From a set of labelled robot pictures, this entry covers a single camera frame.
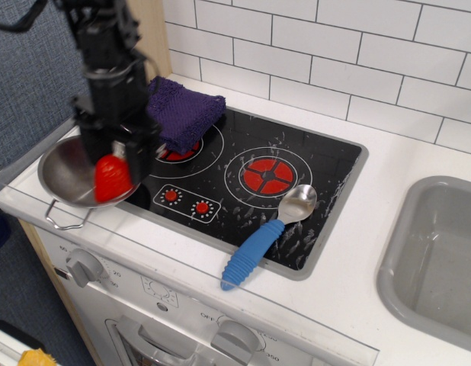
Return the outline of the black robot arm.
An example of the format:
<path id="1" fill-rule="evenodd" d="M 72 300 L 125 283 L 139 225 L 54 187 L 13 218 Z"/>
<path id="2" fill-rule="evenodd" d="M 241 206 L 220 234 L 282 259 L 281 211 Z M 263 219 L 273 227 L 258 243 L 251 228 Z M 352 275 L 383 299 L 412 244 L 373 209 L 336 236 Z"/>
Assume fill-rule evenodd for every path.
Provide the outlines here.
<path id="1" fill-rule="evenodd" d="M 130 178 L 152 170 L 161 127 L 147 114 L 146 57 L 136 49 L 138 23 L 125 1 L 56 1 L 82 56 L 88 95 L 72 99 L 75 122 L 89 159 L 97 163 L 125 148 Z"/>

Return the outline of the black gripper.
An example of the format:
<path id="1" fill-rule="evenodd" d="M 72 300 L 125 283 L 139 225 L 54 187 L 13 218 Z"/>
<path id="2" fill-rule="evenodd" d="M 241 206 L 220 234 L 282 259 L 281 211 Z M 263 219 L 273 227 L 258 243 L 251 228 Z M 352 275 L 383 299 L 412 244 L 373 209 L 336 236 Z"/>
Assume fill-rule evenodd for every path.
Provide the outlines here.
<path id="1" fill-rule="evenodd" d="M 160 126 L 147 114 L 145 62 L 118 66 L 84 64 L 90 95 L 73 98 L 85 151 L 92 163 L 113 153 L 114 141 L 125 144 L 130 179 L 139 184 L 152 171 L 160 145 Z"/>

